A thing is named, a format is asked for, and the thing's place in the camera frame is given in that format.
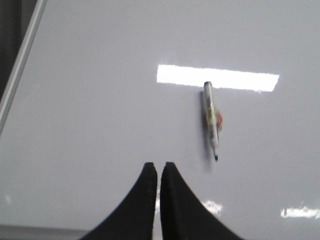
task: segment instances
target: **black object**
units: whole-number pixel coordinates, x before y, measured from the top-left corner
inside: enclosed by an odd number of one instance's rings
[[[151,240],[157,195],[157,172],[147,162],[120,205],[81,240]]]
[[[160,190],[163,240],[241,240],[197,199],[173,162],[165,164]]]

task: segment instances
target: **white surface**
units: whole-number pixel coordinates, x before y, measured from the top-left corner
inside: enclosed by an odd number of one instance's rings
[[[144,162],[175,162],[246,239],[315,240],[320,219],[318,1],[48,1],[0,138],[0,224],[89,230]],[[219,162],[199,87],[158,65],[279,74],[273,92],[216,89]],[[161,235],[159,214],[156,238]]]

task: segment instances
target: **marker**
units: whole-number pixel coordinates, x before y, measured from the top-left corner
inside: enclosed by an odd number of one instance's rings
[[[218,147],[219,147],[219,131],[218,131],[218,109],[214,103],[214,96],[212,92],[212,84],[210,81],[204,83],[204,107],[205,118],[209,130],[210,144],[213,149],[214,159],[218,161]]]

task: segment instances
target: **dark background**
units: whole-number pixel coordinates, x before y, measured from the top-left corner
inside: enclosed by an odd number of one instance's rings
[[[0,98],[36,3],[37,0],[0,0]]]

